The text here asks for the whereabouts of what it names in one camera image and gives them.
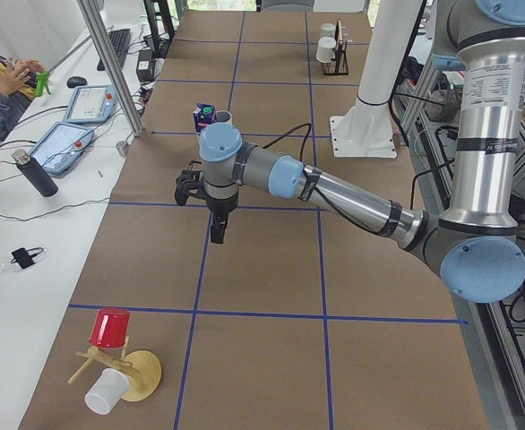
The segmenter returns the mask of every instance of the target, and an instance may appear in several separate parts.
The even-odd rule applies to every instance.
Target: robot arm
[[[467,70],[452,200],[439,217],[406,210],[288,155],[243,142],[227,124],[203,131],[203,171],[189,169],[177,179],[177,203],[185,204],[189,195],[206,200],[213,212],[211,241],[222,243],[240,185],[297,197],[393,239],[465,299],[488,303],[508,297],[525,277],[525,257],[513,242],[517,224],[507,211],[525,91],[524,3],[439,4],[446,40],[436,35],[436,47],[457,52]],[[498,16],[506,9],[519,19]],[[469,17],[462,16],[468,11]]]

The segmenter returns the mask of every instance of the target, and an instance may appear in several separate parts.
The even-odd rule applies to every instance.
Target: computer mouse
[[[72,76],[67,80],[67,88],[75,88],[80,85],[87,85],[87,79],[81,76]]]

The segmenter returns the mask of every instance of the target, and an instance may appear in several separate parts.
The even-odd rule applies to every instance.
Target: blue and white device
[[[103,124],[116,106],[113,85],[84,85],[73,89],[64,121],[72,124]]]
[[[93,130],[81,125],[55,123],[30,151],[50,175],[63,175],[83,154],[93,139]]]

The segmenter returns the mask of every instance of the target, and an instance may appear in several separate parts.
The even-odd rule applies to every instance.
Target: white desk
[[[141,26],[131,29],[133,43]],[[124,66],[132,94],[140,86],[136,60],[137,56],[127,56]],[[53,95],[35,99],[24,117],[67,105],[72,94],[65,86],[69,76],[84,76],[89,84],[109,83],[105,72],[97,72],[98,61],[92,42],[86,43],[52,73]],[[36,141],[63,114],[61,109],[33,118],[6,141]],[[102,125],[96,136],[108,128],[109,124]],[[59,191],[52,197],[42,197],[23,176],[0,183],[0,213],[28,218],[67,204],[109,197],[124,163],[115,145],[130,132],[125,117],[119,115],[93,150],[84,153],[66,176],[56,179]],[[20,144],[0,150],[0,160],[12,161],[12,148]],[[0,179],[17,173],[15,166],[0,164]],[[88,204],[28,222],[0,219],[0,255],[22,246],[47,250],[46,259],[26,271],[0,275],[0,430],[17,428],[22,419],[106,208],[106,203]]]

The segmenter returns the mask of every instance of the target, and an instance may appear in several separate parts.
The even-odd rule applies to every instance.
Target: wooden base
[[[139,350],[127,355],[123,361],[132,363],[133,368],[141,373],[143,386],[145,388],[142,390],[136,390],[134,388],[136,384],[133,383],[132,376],[125,374],[125,376],[129,378],[131,388],[123,395],[122,399],[127,401],[147,399],[155,390],[157,390],[159,382],[161,381],[162,369],[159,359],[150,351]]]

